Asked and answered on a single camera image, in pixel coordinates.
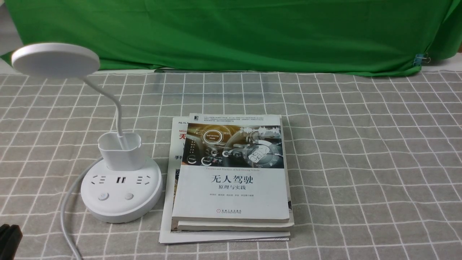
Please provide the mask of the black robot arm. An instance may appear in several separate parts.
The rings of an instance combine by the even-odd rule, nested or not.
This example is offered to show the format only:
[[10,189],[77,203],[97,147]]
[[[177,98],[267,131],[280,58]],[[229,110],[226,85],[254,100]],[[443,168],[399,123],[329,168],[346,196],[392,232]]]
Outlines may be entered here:
[[13,260],[23,234],[20,226],[3,224],[0,227],[0,259]]

